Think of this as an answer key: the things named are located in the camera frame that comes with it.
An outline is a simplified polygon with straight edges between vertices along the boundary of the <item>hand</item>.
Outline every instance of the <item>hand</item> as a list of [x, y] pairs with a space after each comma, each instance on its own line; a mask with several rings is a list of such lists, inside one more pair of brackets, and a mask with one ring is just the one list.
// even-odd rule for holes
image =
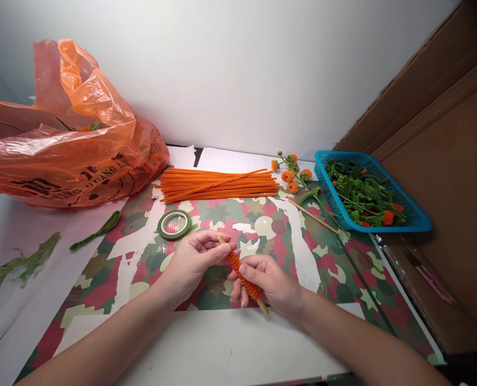
[[[217, 239], [219, 235], [228, 243], [221, 244]], [[161, 288], [176, 307], [180, 305], [194, 292], [208, 267], [222, 263], [231, 250], [236, 256], [240, 254], [237, 243], [229, 242], [230, 239], [231, 236], [210, 229], [185, 236], [156, 281], [155, 291]]]
[[[271, 256], [252, 255], [240, 262], [240, 273], [244, 279], [261, 289], [260, 295], [264, 301], [286, 317], [293, 318], [299, 315], [303, 307], [304, 288], [287, 275]], [[237, 301], [240, 297], [241, 307], [246, 307], [249, 296], [240, 278], [235, 271], [231, 272], [229, 278], [233, 280], [230, 299]]]

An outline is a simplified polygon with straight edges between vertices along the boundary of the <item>tape roll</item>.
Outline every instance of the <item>tape roll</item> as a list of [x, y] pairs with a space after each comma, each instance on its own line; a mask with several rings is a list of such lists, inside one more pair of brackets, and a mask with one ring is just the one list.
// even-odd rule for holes
[[[167, 222], [173, 217], [182, 217], [185, 219], [185, 226], [183, 229], [178, 230], [177, 232], [169, 232], [165, 229], [165, 225]], [[192, 226], [192, 219], [190, 218], [189, 214], [182, 210], [174, 210], [165, 213], [158, 221], [158, 233], [167, 240], [177, 240], [185, 236]]]

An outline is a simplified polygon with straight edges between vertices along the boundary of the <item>white wall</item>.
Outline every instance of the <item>white wall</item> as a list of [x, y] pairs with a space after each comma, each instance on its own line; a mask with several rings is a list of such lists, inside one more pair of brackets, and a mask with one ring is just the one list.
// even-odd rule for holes
[[0, 74], [34, 94], [32, 41], [87, 49], [165, 141], [312, 159], [459, 0], [0, 0]]

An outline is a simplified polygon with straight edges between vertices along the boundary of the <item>bundle of orange pipe cleaners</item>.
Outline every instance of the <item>bundle of orange pipe cleaners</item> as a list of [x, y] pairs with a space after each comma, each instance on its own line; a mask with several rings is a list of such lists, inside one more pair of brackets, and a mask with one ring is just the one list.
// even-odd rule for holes
[[204, 170], [166, 169], [160, 189], [166, 204], [191, 199], [233, 197], [275, 197], [276, 178], [267, 169], [244, 174], [206, 172]]

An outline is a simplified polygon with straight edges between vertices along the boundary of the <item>pink scissors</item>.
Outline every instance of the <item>pink scissors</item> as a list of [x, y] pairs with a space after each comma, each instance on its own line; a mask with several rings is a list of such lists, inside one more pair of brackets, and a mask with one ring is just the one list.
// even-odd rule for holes
[[433, 275], [426, 269], [424, 265], [415, 257], [415, 255], [409, 249], [403, 251], [408, 258], [410, 264], [412, 264], [418, 273], [426, 280], [431, 289], [434, 290], [437, 295], [446, 303], [455, 305], [457, 301], [449, 294], [449, 292], [433, 277]]

